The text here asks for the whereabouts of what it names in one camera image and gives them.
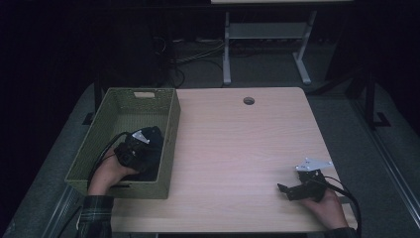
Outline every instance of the hand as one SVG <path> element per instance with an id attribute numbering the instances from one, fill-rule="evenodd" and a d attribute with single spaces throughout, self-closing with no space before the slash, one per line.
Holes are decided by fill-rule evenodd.
<path id="1" fill-rule="evenodd" d="M 118 183 L 123 177 L 139 173 L 131 168 L 123 167 L 118 162 L 113 148 L 105 154 L 104 158 L 106 159 L 96 170 L 95 175 L 93 175 L 87 191 L 88 195 L 105 195 L 108 189 Z"/>
<path id="2" fill-rule="evenodd" d="M 325 190 L 324 197 L 319 202 L 310 198 L 302 199 L 300 202 L 311 210 L 328 229 L 349 227 L 340 199 L 331 189 Z"/>

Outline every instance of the metal stand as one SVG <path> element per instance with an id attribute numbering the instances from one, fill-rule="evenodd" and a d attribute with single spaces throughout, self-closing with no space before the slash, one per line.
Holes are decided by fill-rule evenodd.
<path id="1" fill-rule="evenodd" d="M 102 102 L 102 87 L 101 87 L 101 81 L 99 79 L 99 76 L 93 82 L 93 92 L 94 92 L 94 99 L 95 99 L 95 111 L 87 113 L 82 123 L 82 125 L 85 125 L 85 126 L 90 126 L 92 124 L 93 118 L 95 117 L 96 112 L 98 112 L 99 106 L 101 105 L 101 102 Z"/>
<path id="2" fill-rule="evenodd" d="M 373 77 L 370 75 L 367 79 L 367 96 L 365 103 L 365 119 L 372 130 L 376 127 L 390 127 L 391 124 L 386 119 L 382 112 L 377 112 L 376 115 L 379 121 L 374 121 L 374 86 L 375 82 Z"/>
<path id="3" fill-rule="evenodd" d="M 311 79 L 303 63 L 303 55 L 315 22 L 316 11 L 312 11 L 308 22 L 303 23 L 230 23 L 229 12 L 225 21 L 225 53 L 223 55 L 223 83 L 230 85 L 231 66 L 229 62 L 229 45 L 231 39 L 302 39 L 298 52 L 293 53 L 302 82 L 310 84 Z"/>

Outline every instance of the table top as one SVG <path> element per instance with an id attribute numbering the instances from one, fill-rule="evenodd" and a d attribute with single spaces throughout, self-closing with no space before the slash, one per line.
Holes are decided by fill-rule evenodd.
<path id="1" fill-rule="evenodd" d="M 300 88 L 178 89 L 168 199 L 116 199 L 116 232 L 309 232 L 325 228 L 279 192 L 305 158 L 331 161 Z M 245 97 L 255 100 L 244 103 Z M 338 178 L 334 168 L 322 170 Z M 356 219 L 348 204 L 346 217 Z"/>

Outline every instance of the basket handle hole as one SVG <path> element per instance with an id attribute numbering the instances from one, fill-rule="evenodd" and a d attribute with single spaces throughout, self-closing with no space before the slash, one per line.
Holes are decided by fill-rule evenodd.
<path id="1" fill-rule="evenodd" d="M 251 97 L 246 97 L 244 98 L 244 103 L 247 105 L 253 105 L 254 103 L 256 103 L 256 100 Z"/>
<path id="2" fill-rule="evenodd" d="M 111 186 L 111 188 L 130 188 L 131 186 L 129 184 L 115 184 Z"/>
<path id="3" fill-rule="evenodd" d="M 134 96 L 137 98 L 155 98 L 154 92 L 134 92 Z"/>

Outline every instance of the floor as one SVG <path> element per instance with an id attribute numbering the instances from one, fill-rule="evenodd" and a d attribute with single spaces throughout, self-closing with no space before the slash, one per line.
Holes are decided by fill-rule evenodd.
<path id="1" fill-rule="evenodd" d="M 324 85 L 335 46 L 309 46 L 304 61 L 313 80 L 311 85 L 300 81 L 291 55 L 296 46 L 298 43 L 248 47 L 246 54 L 241 52 L 232 57 L 233 81 L 225 87 L 297 86 L 309 92 Z M 180 42 L 176 48 L 178 58 L 185 59 L 212 46 Z M 177 71 L 170 72 L 173 82 L 165 86 L 221 87 L 221 62 L 221 55 L 216 54 L 180 64 Z M 361 204 L 363 237 L 420 237 L 416 218 L 420 139 L 380 86 L 376 87 L 375 111 L 383 112 L 391 127 L 371 130 L 363 116 L 364 97 L 348 99 L 344 94 L 348 84 L 347 81 L 322 95 L 307 98 L 341 181 Z M 57 236 L 80 205 L 82 197 L 63 180 L 88 130 L 83 121 L 93 111 L 93 85 L 90 85 L 75 105 L 4 237 Z M 411 193 L 402 187 L 408 187 Z M 75 218 L 72 218 L 62 237 L 73 237 L 74 225 Z M 155 237 L 154 234 L 117 233 L 114 236 Z"/>

